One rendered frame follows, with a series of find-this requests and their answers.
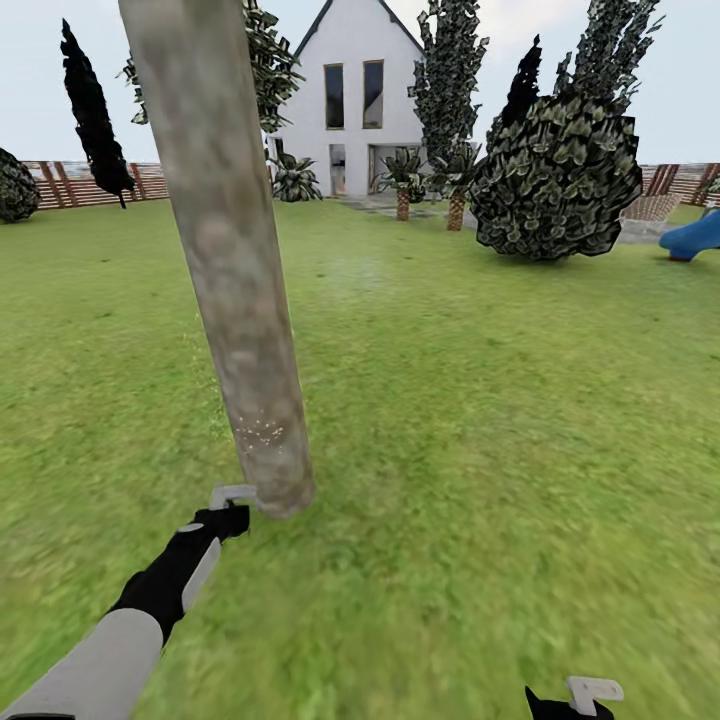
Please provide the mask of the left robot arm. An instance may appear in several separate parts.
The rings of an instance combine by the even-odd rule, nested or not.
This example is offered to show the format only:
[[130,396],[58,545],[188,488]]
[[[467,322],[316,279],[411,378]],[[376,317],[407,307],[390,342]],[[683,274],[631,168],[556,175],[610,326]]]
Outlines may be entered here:
[[219,558],[247,531],[255,485],[214,487],[210,510],[176,529],[168,549],[135,573],[119,602],[63,660],[0,713],[0,720],[127,720],[151,667]]

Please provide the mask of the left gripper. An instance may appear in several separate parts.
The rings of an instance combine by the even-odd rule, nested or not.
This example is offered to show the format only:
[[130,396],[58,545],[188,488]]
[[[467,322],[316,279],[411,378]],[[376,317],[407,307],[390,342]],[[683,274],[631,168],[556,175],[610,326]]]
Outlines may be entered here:
[[250,509],[251,506],[248,503],[238,503],[234,506],[230,505],[223,510],[201,509],[196,512],[195,519],[202,520],[204,518],[217,518],[224,523],[226,534],[238,535],[249,529]]

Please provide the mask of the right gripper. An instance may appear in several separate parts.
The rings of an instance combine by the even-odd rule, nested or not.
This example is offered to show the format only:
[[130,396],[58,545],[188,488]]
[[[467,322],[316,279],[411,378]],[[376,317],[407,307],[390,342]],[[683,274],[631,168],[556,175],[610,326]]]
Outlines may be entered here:
[[534,720],[614,720],[613,714],[603,705],[594,706],[596,714],[587,715],[576,712],[570,704],[563,701],[540,700],[537,695],[525,688]]

